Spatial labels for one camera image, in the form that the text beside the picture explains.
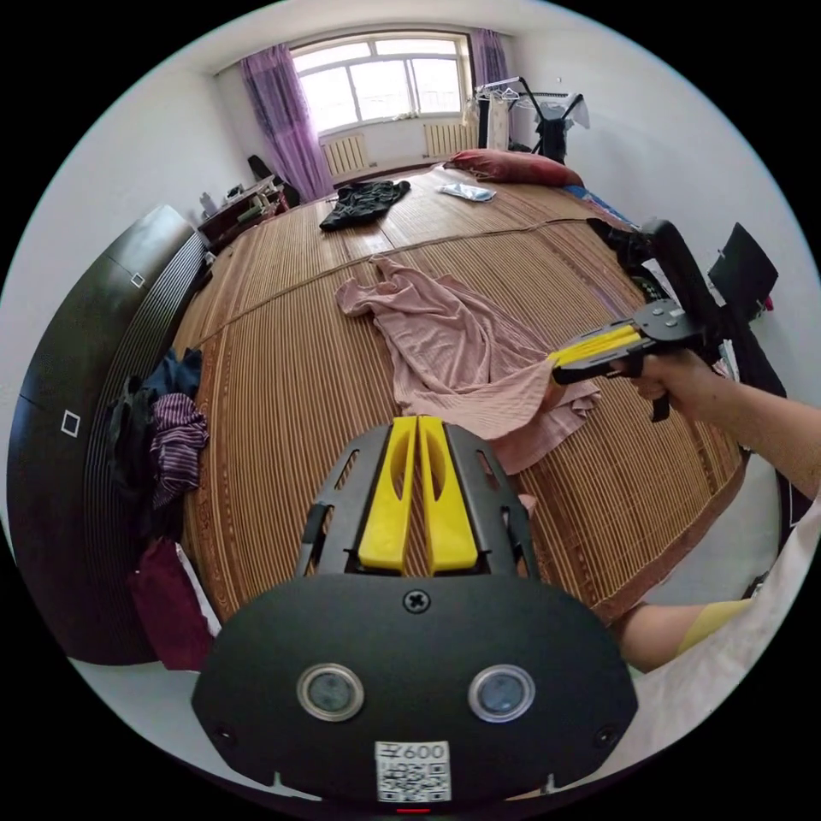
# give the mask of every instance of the radiator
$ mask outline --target radiator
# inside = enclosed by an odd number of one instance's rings
[[[362,134],[329,140],[322,146],[322,150],[335,180],[356,175],[368,167],[368,153]]]
[[[426,125],[425,145],[428,157],[432,160],[452,157],[459,151],[478,147],[479,127],[464,126],[461,123]]]

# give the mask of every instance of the window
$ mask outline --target window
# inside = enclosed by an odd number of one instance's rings
[[[467,38],[374,34],[293,53],[320,133],[400,116],[456,115],[467,82]]]

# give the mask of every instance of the plastic bag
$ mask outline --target plastic bag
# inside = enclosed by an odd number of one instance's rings
[[[439,186],[437,191],[443,194],[451,194],[453,197],[469,199],[472,203],[486,203],[496,196],[496,191],[477,186],[466,186],[461,182],[453,182],[449,186]]]

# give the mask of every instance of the ceiling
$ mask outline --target ceiling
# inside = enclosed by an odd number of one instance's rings
[[[544,0],[281,0],[206,34],[169,62],[216,74],[277,43],[363,23],[422,22],[490,28],[514,37],[585,26],[585,18]]]

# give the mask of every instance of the desk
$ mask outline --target desk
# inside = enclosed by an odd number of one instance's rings
[[[274,184],[273,175],[260,180],[256,185],[243,191],[237,197],[234,197],[230,202],[225,203],[213,216],[210,216],[199,226],[199,232],[208,243],[209,250],[218,254],[228,242],[223,241],[223,236],[226,233],[233,233],[235,239],[247,227],[256,225],[259,222],[259,217],[253,217],[247,222],[238,224],[239,217],[248,209],[253,208],[259,200],[263,210],[260,217],[269,214],[269,209],[275,208],[275,213],[280,213],[280,209],[287,209],[287,204],[282,197],[282,185]]]

